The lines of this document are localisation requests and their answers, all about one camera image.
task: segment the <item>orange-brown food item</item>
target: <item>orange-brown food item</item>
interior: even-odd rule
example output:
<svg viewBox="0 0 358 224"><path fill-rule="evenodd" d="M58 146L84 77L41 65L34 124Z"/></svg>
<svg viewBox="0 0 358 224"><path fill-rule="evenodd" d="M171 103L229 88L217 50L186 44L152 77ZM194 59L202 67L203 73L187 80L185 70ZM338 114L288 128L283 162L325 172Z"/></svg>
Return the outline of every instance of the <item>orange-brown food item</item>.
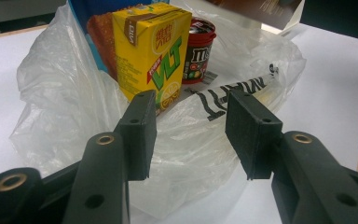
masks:
<svg viewBox="0 0 358 224"><path fill-rule="evenodd" d="M95 15L87 22L87 31L91 36L109 75L117 80L115 39L113 36L112 13Z"/></svg>

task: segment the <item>container lid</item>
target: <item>container lid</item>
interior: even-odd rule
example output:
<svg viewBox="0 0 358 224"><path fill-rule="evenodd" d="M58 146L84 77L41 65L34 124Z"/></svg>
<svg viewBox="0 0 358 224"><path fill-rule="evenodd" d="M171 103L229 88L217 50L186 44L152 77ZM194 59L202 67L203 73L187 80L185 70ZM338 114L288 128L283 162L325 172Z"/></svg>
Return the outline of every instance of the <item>container lid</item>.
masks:
<svg viewBox="0 0 358 224"><path fill-rule="evenodd" d="M214 25L199 17L193 17L190 24L188 39L192 42L210 41L216 37Z"/></svg>

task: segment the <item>juice box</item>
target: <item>juice box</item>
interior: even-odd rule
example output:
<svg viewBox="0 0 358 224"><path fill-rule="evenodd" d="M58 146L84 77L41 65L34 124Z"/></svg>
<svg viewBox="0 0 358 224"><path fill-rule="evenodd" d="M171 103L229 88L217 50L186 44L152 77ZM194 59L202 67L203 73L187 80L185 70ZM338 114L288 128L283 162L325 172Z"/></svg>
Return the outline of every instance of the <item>juice box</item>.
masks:
<svg viewBox="0 0 358 224"><path fill-rule="evenodd" d="M156 90L157 111L179 97L191 13L165 3L112 13L118 84L129 100Z"/></svg>

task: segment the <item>plastic bag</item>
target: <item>plastic bag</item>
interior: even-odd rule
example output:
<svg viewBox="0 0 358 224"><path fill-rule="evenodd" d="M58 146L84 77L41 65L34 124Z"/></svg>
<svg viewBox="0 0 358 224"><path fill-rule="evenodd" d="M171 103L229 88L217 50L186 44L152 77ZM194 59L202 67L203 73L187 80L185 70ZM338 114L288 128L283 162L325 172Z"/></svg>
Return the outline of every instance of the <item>plastic bag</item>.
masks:
<svg viewBox="0 0 358 224"><path fill-rule="evenodd" d="M191 85L194 94L184 87L189 96L158 116L150 178L130 182L131 205L160 218L221 187L237 166L224 132L225 88L255 90L276 111L305 66L298 48L281 36L243 29L191 1L171 2L216 26L208 70L219 76L209 86ZM112 131L127 107L117 83L98 71L68 6L36 39L18 81L27 106L10 138L43 176L80 160L86 141Z"/></svg>

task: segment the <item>floor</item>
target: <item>floor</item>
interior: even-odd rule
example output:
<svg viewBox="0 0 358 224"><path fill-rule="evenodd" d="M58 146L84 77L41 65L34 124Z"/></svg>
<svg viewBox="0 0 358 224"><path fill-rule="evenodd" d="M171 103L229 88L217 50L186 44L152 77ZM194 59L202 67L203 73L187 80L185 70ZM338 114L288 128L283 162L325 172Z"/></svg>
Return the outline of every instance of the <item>floor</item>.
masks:
<svg viewBox="0 0 358 224"><path fill-rule="evenodd" d="M48 24L54 14L0 22L0 30L9 32L41 24ZM301 23L319 27L335 33L358 38L358 1L350 0L306 0Z"/></svg>

